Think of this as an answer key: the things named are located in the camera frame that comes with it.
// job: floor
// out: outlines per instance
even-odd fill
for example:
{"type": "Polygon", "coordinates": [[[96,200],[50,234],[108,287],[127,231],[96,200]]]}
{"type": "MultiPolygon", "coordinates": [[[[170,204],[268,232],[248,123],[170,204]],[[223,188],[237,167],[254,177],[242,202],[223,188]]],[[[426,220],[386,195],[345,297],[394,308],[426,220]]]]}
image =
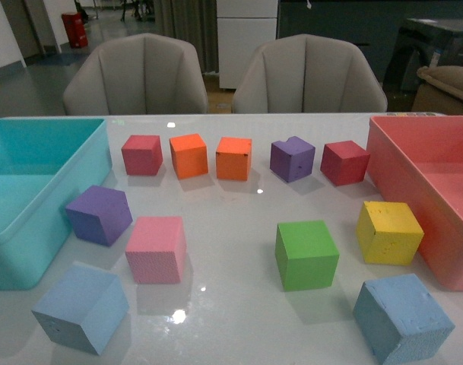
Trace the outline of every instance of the floor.
{"type": "MultiPolygon", "coordinates": [[[[112,8],[87,9],[88,47],[64,49],[62,55],[50,56],[28,65],[25,69],[0,78],[0,117],[64,116],[62,93],[84,63],[87,55],[99,44],[113,38],[138,33],[158,33],[154,21],[136,21],[127,10],[112,8]]],[[[204,75],[208,91],[209,113],[231,113],[233,92],[219,88],[218,75],[204,75]]]]}

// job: green cube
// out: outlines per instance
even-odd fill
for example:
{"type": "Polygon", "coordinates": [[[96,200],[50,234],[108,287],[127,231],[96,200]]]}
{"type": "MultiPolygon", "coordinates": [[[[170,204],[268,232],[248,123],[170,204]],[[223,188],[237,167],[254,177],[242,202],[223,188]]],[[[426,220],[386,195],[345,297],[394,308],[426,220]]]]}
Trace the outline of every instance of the green cube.
{"type": "Polygon", "coordinates": [[[285,291],[330,287],[339,251],[324,221],[279,223],[275,258],[285,291]]]}

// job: black machine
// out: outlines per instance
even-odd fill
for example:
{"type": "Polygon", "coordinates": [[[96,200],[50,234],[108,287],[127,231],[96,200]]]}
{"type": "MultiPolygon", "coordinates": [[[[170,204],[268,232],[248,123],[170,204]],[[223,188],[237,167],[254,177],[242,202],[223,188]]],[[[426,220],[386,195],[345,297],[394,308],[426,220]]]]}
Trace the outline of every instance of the black machine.
{"type": "Polygon", "coordinates": [[[406,19],[383,79],[386,93],[416,93],[422,66],[463,66],[463,19],[406,19]]]}

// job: white cabinet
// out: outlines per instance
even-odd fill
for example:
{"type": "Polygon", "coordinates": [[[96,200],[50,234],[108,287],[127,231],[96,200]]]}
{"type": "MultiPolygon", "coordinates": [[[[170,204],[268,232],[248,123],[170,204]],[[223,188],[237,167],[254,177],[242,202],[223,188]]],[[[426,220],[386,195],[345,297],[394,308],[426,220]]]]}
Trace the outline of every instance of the white cabinet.
{"type": "Polygon", "coordinates": [[[217,0],[219,79],[236,89],[255,49],[277,34],[278,0],[217,0]]]}

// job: yellow cube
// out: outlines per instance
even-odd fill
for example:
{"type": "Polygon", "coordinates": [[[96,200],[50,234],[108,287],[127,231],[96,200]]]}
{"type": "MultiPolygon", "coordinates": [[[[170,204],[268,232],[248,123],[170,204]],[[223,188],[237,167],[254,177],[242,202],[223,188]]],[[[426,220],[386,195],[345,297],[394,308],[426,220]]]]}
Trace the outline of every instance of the yellow cube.
{"type": "Polygon", "coordinates": [[[423,230],[405,203],[364,202],[356,235],[367,264],[409,265],[423,230]]]}

